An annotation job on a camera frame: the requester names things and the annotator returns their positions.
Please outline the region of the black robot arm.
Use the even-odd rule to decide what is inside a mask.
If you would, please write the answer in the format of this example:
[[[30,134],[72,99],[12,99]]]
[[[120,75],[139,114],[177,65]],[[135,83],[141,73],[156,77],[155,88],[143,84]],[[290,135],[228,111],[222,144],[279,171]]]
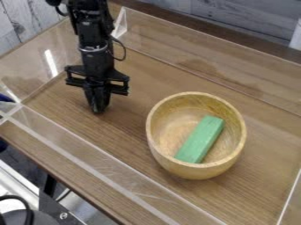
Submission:
[[[73,33],[78,38],[77,49],[81,65],[66,65],[65,84],[81,87],[93,113],[101,113],[111,102],[111,94],[127,96],[129,77],[113,67],[112,43],[124,48],[121,42],[111,35],[113,19],[107,0],[44,0],[56,12],[69,18]]]

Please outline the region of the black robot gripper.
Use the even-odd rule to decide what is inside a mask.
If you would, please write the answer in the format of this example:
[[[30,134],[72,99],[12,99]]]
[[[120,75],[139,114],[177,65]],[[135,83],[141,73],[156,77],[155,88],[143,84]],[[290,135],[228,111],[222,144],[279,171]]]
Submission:
[[[111,45],[78,46],[78,51],[82,64],[64,67],[65,84],[82,88],[92,112],[103,113],[111,101],[111,94],[128,95],[129,77],[113,67],[116,58]]]

